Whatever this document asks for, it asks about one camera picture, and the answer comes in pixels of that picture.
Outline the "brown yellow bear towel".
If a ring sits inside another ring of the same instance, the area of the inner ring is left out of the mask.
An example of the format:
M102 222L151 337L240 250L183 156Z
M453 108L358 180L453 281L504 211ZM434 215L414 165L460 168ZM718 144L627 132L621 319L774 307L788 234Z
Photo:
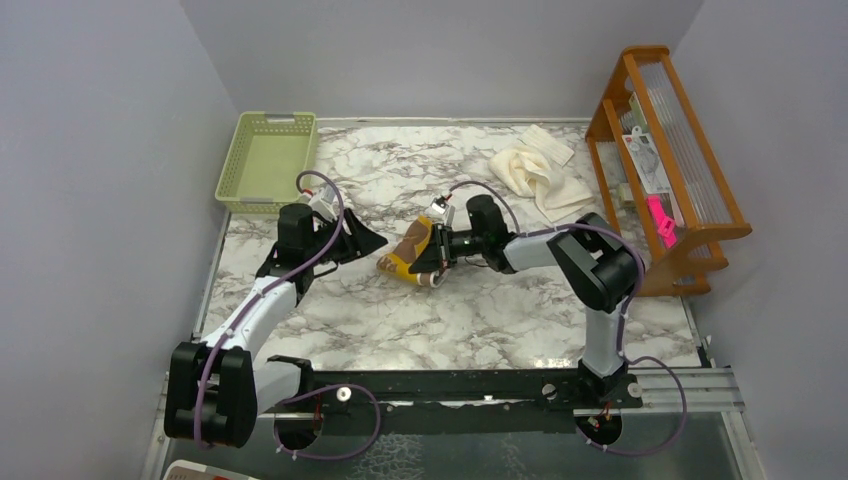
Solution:
M412 273L411 267L423 254L432 237L433 222L419 216L407 228L402 240L395 248L383 255L376 263L379 272L416 286L439 288L446 275L439 270Z

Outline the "cream white towel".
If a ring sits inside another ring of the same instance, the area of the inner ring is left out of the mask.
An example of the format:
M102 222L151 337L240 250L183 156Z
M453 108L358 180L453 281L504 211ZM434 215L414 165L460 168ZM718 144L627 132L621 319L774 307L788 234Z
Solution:
M545 219L555 223L593 199L585 181L566 171L573 156L571 147L533 124L491 157L488 168L514 194L533 199Z

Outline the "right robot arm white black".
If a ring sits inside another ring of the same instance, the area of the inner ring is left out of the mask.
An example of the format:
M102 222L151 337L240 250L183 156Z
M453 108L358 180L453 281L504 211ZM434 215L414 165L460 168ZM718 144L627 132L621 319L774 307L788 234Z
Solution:
M645 276L640 255L599 215L572 224L519 234L509 231L501 208L489 195L466 203L470 227L444 223L429 229L426 246L409 266L411 274L443 274L459 259L479 256L498 273L558 267L586 316L585 349L578 363L579 398L600 407L612 399L627 373L624 317Z

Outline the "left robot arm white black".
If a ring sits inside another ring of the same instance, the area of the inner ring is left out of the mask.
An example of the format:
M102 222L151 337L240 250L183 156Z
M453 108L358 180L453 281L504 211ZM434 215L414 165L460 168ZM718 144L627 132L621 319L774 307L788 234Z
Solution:
M260 414L284 404L306 408L314 397L310 361L285 355L254 365L276 326L301 303L321 264L338 268L367 257L387 239L349 208L337 217L306 204L283 206L277 240L256 272L248 297L216 330L172 352L164 433L200 447L244 446Z

